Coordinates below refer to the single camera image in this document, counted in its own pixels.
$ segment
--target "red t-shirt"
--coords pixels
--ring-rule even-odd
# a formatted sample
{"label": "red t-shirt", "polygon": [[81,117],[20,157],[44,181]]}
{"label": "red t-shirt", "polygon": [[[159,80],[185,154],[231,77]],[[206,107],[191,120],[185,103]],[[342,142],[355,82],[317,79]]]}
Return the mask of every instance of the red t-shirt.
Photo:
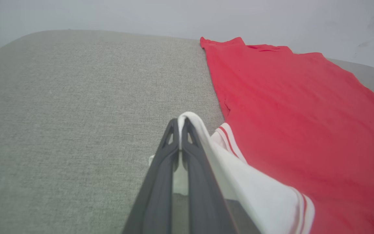
{"label": "red t-shirt", "polygon": [[374,93],[321,53],[200,41],[247,163],[313,200],[311,233],[374,233]]}

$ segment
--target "gray couch cushion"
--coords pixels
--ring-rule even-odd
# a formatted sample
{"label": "gray couch cushion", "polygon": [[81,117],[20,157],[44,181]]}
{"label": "gray couch cushion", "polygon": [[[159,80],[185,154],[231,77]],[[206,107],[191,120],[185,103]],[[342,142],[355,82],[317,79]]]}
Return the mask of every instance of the gray couch cushion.
{"label": "gray couch cushion", "polygon": [[168,121],[224,119],[198,40],[30,34],[0,49],[0,233],[119,232]]}

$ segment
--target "white fabric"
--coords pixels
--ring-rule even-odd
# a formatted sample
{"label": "white fabric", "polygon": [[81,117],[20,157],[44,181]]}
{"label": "white fabric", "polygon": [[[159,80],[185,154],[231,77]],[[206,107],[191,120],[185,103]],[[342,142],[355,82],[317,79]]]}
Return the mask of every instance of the white fabric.
{"label": "white fabric", "polygon": [[[180,142],[185,118],[196,128],[216,178],[224,178],[218,180],[224,197],[238,200],[261,233],[309,233],[315,213],[310,198],[249,166],[226,123],[222,127],[227,135],[216,131],[210,137],[200,117],[185,112],[178,118]],[[173,191],[187,195],[187,172],[183,166],[178,166],[173,180]]]}

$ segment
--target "clothing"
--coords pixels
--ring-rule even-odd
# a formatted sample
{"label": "clothing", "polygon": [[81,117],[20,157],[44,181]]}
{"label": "clothing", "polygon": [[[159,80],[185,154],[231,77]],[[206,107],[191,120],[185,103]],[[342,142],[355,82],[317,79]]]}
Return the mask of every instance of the clothing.
{"label": "clothing", "polygon": [[[221,135],[209,135],[195,113],[185,112],[178,117],[179,133],[186,118],[196,128],[224,198],[239,201],[262,234],[309,233],[315,212],[309,197],[243,163],[230,153]],[[175,171],[173,186],[174,193],[188,195],[183,166]]]}
{"label": "clothing", "polygon": [[311,233],[374,233],[374,93],[320,53],[201,46],[230,152],[310,197]]}

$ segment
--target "red stripe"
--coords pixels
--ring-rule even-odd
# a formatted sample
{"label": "red stripe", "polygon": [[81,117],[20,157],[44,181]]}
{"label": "red stripe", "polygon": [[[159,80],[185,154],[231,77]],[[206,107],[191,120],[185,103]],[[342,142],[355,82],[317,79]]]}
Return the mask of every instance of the red stripe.
{"label": "red stripe", "polygon": [[233,153],[237,158],[239,158],[239,157],[236,155],[235,151],[233,151],[233,148],[232,148],[232,145],[230,144],[230,140],[229,140],[229,137],[227,136],[227,132],[226,132],[226,130],[225,130],[222,126],[220,126],[219,128],[220,128],[220,129],[224,132],[224,134],[226,135],[226,139],[227,139],[227,142],[229,143],[230,150],[232,151],[232,153]]}
{"label": "red stripe", "polygon": [[302,194],[302,193],[300,193],[300,194],[303,196],[303,199],[304,199],[304,215],[303,215],[303,225],[301,226],[301,232],[300,232],[300,234],[301,234],[304,230],[305,213],[307,212],[307,201],[305,199],[304,194]]}

